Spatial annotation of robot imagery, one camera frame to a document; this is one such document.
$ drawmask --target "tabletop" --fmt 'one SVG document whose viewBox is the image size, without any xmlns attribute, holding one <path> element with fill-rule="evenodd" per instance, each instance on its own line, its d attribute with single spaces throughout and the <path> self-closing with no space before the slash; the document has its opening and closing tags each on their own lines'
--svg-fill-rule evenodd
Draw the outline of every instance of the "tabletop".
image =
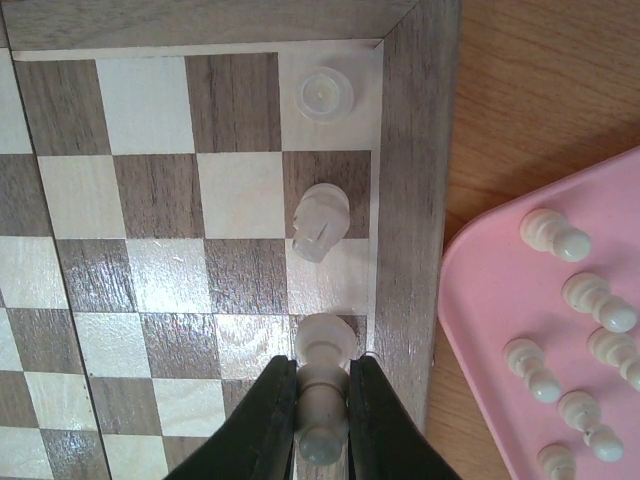
<svg viewBox="0 0 640 480">
<path fill-rule="evenodd" d="M 445 244 L 491 208 L 640 145 L 636 0 L 467 0 Z M 464 478 L 509 474 L 438 326 L 427 439 Z"/>
</svg>

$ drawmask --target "chess piece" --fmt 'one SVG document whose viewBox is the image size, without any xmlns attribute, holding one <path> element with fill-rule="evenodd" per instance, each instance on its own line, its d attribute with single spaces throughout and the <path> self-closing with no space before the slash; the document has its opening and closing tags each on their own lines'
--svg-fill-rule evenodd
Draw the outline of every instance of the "chess piece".
<svg viewBox="0 0 640 480">
<path fill-rule="evenodd" d="M 305 192 L 293 215 L 293 250 L 320 263 L 349 230 L 349 199 L 335 185 L 320 183 Z"/>
<path fill-rule="evenodd" d="M 518 338 L 503 350 L 509 369 L 524 378 L 531 394 L 543 403 L 553 403 L 562 394 L 562 387 L 553 373 L 544 366 L 544 353 L 531 340 Z"/>
<path fill-rule="evenodd" d="M 579 262 L 591 252 L 591 238 L 553 210 L 529 212 L 520 223 L 522 240 L 534 250 L 550 252 L 567 262 Z"/>
<path fill-rule="evenodd" d="M 343 369 L 356 354 L 356 336 L 341 318 L 306 317 L 298 326 L 296 438 L 303 459 L 315 465 L 335 463 L 349 433 L 346 396 L 349 376 Z"/>
<path fill-rule="evenodd" d="M 586 392 L 569 392 L 558 402 L 558 411 L 567 425 L 583 433 L 583 440 L 604 462 L 617 462 L 624 445 L 613 429 L 601 422 L 598 402 Z"/>
<path fill-rule="evenodd" d="M 638 321 L 638 312 L 622 298 L 611 294 L 609 282 L 594 273 L 571 277 L 562 287 L 562 296 L 571 308 L 590 313 L 610 332 L 628 332 Z"/>
<path fill-rule="evenodd" d="M 538 454 L 538 463 L 549 480 L 575 480 L 576 457 L 562 445 L 547 445 Z"/>
<path fill-rule="evenodd" d="M 620 376 L 640 391 L 640 355 L 631 336 L 601 328 L 589 337 L 588 346 L 594 357 L 619 369 Z"/>
</svg>

